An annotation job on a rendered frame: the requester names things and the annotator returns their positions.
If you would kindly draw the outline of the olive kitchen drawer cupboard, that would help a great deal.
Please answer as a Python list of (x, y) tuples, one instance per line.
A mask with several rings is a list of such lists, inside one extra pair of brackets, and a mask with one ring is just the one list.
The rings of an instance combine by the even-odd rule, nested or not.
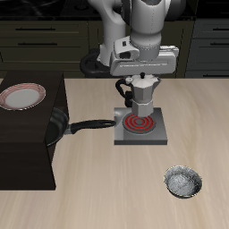
[(81, 58), (89, 53), (87, 21), (0, 21), (0, 72), (63, 71), (84, 78)]

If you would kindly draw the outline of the black frying pan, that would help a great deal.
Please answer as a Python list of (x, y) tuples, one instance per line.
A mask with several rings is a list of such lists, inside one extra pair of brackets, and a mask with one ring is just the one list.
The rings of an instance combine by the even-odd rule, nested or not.
[(75, 134), (84, 129), (103, 129), (116, 125), (114, 120), (88, 120), (77, 123), (69, 123), (67, 115), (54, 108), (47, 126), (46, 144), (48, 147), (56, 144), (64, 135)]

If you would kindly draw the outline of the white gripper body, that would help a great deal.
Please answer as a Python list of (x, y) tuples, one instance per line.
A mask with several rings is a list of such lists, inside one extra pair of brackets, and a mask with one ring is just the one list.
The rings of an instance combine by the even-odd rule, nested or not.
[(132, 47), (114, 50), (110, 57), (110, 74), (113, 76), (132, 76), (145, 74), (173, 73), (179, 49), (175, 46), (161, 46), (154, 60), (139, 60), (139, 49)]

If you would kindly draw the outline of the dark wooden cabinet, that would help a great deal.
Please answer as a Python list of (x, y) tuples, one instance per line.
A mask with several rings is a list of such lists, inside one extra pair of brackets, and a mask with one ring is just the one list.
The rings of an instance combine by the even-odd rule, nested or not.
[(46, 90), (41, 103), (23, 111), (0, 107), (0, 191), (52, 191), (55, 148), (45, 136), (52, 110), (68, 111), (64, 73), (61, 71), (9, 71), (0, 92), (24, 82)]

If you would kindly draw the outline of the dark grey stove plate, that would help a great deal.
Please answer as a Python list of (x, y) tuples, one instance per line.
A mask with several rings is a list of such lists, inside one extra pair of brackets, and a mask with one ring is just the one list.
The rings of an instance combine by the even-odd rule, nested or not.
[(148, 117), (135, 116), (130, 108), (114, 109), (115, 145), (166, 145), (167, 135), (159, 107)]

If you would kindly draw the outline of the dark grey kitchen drawer cupboard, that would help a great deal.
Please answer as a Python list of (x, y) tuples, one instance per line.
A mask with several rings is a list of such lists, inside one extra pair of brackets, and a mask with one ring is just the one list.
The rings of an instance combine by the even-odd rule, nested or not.
[(195, 21), (185, 77), (229, 78), (229, 19)]

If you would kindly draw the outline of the silver moka pot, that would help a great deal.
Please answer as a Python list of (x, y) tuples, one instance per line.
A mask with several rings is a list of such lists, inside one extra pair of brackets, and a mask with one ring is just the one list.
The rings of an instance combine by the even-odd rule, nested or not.
[[(154, 112), (153, 92), (161, 80), (152, 74), (140, 74), (125, 77), (116, 82), (115, 87), (120, 95), (126, 99), (127, 107), (138, 117), (147, 117)], [(124, 93), (121, 85), (131, 88), (130, 93)]]

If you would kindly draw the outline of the small grey speckled bowl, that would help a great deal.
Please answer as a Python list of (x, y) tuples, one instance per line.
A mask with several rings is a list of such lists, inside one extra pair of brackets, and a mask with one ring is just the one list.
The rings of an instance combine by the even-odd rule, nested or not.
[(203, 186), (200, 175), (186, 165), (168, 168), (164, 174), (164, 183), (169, 192), (179, 199), (196, 196)]

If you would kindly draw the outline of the white plate with red rim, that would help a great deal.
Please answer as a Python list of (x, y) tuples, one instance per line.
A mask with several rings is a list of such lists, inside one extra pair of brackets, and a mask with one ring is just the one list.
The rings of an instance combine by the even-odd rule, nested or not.
[(13, 85), (0, 93), (0, 107), (5, 110), (21, 111), (41, 103), (46, 89), (37, 83)]

